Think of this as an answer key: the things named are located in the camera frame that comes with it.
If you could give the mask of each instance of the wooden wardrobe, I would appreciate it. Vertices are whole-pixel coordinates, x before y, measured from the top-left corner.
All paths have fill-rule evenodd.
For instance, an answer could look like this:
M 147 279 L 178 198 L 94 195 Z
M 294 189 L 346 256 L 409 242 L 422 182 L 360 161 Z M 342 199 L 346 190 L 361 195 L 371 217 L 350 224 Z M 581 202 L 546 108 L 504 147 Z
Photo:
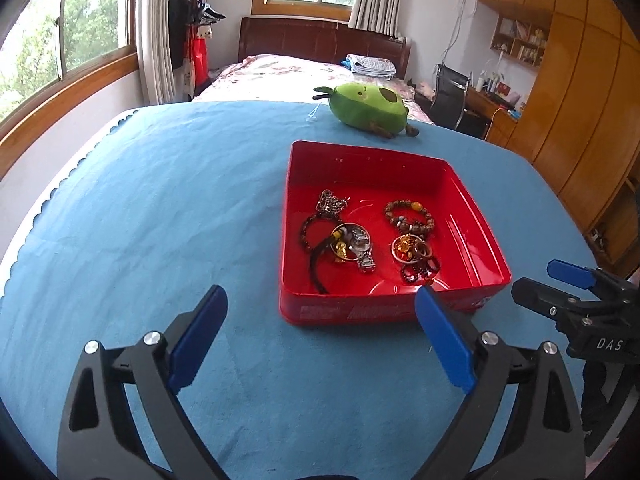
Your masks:
M 556 193 L 598 264 L 640 264 L 640 43 L 611 0 L 479 0 L 550 25 L 546 54 L 517 125 L 489 142 L 526 158 Z

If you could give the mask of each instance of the window frame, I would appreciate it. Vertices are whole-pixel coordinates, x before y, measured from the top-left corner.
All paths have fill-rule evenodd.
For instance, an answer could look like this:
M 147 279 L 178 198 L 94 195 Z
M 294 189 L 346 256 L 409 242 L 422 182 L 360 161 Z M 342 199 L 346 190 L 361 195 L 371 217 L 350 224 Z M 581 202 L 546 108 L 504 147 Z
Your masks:
M 63 76 L 58 62 L 58 79 L 26 98 L 0 121 L 0 182 L 18 158 L 65 114 L 105 86 L 139 69 L 135 12 L 136 0 L 126 0 L 124 20 L 128 45 L 64 71 Z M 58 54 L 63 56 L 64 52 L 60 52 L 60 45 L 64 48 L 62 35 L 57 39 Z
M 322 2 L 303 2 L 299 0 L 253 0 L 251 14 L 273 16 L 305 16 L 325 18 L 337 22 L 348 22 L 351 6 Z
M 29 4 L 30 1 L 31 0 L 28 0 L 25 3 L 25 7 Z M 60 94 L 63 89 L 73 85 L 92 72 L 99 70 L 101 67 L 104 67 L 118 59 L 130 56 L 130 54 L 135 54 L 136 52 L 136 0 L 126 0 L 127 15 L 125 16 L 125 19 L 127 20 L 127 43 L 129 44 L 119 47 L 115 50 L 111 50 L 110 52 L 102 54 L 101 56 L 95 57 L 94 59 L 91 59 L 86 63 L 82 63 L 82 65 L 74 67 L 71 70 L 66 70 L 62 31 L 62 19 L 65 5 L 64 1 L 65 0 L 60 0 L 58 3 L 59 16 L 58 22 L 56 24 L 56 31 L 54 32 L 54 34 L 56 35 L 56 62 L 58 65 L 58 79 L 51 81 L 37 92 L 27 97 L 23 102 L 15 107 L 14 110 L 12 110 L 11 113 L 7 115 L 7 117 L 0 121 L 0 146 L 2 146 L 2 141 L 4 140 L 4 138 L 7 137 L 19 123 L 24 121 L 34 110 L 39 108 L 47 100 L 51 99 L 57 94 Z

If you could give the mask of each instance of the blue gripper pad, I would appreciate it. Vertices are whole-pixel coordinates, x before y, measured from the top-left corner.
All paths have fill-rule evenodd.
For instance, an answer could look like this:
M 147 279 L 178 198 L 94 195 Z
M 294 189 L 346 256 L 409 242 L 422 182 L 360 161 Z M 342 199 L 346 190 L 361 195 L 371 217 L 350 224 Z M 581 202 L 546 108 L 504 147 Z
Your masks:
M 217 285 L 209 289 L 194 309 L 195 316 L 176 343 L 169 360 L 167 387 L 175 395 L 181 388 L 193 383 L 225 320 L 226 309 L 225 289 Z
M 596 279 L 590 269 L 568 264 L 561 260 L 551 260 L 546 266 L 546 273 L 550 278 L 584 290 L 588 290 L 596 284 Z
M 415 315 L 454 386 L 469 394 L 476 386 L 473 352 L 425 287 L 415 295 Z

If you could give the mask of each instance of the bookshelf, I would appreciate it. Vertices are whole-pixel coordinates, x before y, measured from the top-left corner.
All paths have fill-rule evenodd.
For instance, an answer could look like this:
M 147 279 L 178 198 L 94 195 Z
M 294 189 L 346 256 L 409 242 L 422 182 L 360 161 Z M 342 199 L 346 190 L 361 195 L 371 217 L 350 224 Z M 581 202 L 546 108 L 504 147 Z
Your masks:
M 539 68 L 545 57 L 549 31 L 533 23 L 500 16 L 491 49 L 529 68 Z

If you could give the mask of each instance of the red plastic tray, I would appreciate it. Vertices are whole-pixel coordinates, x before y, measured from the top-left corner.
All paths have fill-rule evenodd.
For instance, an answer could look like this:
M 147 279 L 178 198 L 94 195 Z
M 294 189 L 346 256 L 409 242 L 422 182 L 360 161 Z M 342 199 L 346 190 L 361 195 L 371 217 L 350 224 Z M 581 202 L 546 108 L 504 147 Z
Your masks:
M 372 239 L 376 270 L 336 264 L 330 251 L 318 261 L 318 277 L 329 290 L 318 294 L 309 279 L 309 256 L 300 245 L 300 226 L 329 189 L 350 198 L 345 222 L 365 227 Z M 298 140 L 291 147 L 284 200 L 280 313 L 293 324 L 342 324 L 415 319 L 418 286 L 400 277 L 390 252 L 399 235 L 385 219 L 392 200 L 415 200 L 435 220 L 430 244 L 442 264 L 433 288 L 445 304 L 472 312 L 511 281 L 494 235 L 453 168 L 444 160 L 412 153 Z M 412 212 L 403 212 L 413 218 Z M 308 229 L 312 246 L 331 233 L 329 221 Z

